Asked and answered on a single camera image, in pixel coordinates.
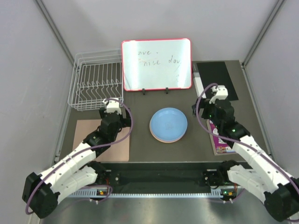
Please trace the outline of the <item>blue plate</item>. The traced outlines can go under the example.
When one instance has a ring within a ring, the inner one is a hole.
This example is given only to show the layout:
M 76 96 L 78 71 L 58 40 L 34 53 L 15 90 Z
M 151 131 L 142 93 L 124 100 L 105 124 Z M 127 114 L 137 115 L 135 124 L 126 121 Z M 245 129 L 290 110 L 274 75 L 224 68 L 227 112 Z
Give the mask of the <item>blue plate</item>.
M 187 128 L 188 121 L 185 114 L 179 109 L 167 107 L 157 111 L 152 116 L 149 125 L 152 128 Z

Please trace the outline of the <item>pink plate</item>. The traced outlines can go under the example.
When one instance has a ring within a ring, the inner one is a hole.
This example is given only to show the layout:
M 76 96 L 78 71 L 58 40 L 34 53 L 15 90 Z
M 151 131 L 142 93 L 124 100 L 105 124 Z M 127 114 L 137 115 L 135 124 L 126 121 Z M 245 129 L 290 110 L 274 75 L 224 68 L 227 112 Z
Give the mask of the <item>pink plate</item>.
M 152 136 L 159 142 L 174 143 L 185 135 L 187 128 L 152 128 L 152 126 L 149 126 L 149 130 Z

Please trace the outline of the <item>orange plate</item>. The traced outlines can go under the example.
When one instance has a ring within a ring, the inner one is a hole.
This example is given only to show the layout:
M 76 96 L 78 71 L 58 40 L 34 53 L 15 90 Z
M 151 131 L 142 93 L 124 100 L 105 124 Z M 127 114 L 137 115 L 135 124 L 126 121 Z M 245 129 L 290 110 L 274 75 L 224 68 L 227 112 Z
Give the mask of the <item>orange plate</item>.
M 181 135 L 179 138 L 176 138 L 175 140 L 163 140 L 163 139 L 160 139 L 158 138 L 152 131 L 150 132 L 152 134 L 152 136 L 159 142 L 162 142 L 162 143 L 174 143 L 174 142 L 177 142 L 179 141 L 185 134 Z

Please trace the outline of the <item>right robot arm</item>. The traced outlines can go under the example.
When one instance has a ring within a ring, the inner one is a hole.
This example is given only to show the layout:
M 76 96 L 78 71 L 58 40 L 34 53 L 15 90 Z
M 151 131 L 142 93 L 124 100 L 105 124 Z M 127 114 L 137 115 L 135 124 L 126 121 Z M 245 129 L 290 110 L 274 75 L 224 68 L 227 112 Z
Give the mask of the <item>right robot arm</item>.
M 250 132 L 235 120 L 234 108 L 227 99 L 200 99 L 192 106 L 197 119 L 207 119 L 217 128 L 216 137 L 239 154 L 254 173 L 240 163 L 224 161 L 217 168 L 222 184 L 236 183 L 258 198 L 268 213 L 279 222 L 299 211 L 299 180 L 284 171 L 256 143 Z

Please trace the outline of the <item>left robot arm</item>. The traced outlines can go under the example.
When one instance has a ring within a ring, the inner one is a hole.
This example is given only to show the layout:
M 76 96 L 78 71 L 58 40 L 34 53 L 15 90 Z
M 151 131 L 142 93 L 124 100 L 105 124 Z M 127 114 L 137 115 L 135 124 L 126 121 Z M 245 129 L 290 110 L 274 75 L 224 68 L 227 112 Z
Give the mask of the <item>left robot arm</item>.
M 123 128 L 133 129 L 130 109 L 126 115 L 121 112 L 100 111 L 100 126 L 90 134 L 67 156 L 47 170 L 37 174 L 32 172 L 25 179 L 22 200 L 25 213 L 36 214 L 40 219 L 49 216 L 70 194 L 90 184 L 101 185 L 106 174 L 95 161 L 112 145 L 129 138 L 130 133 L 117 140 Z

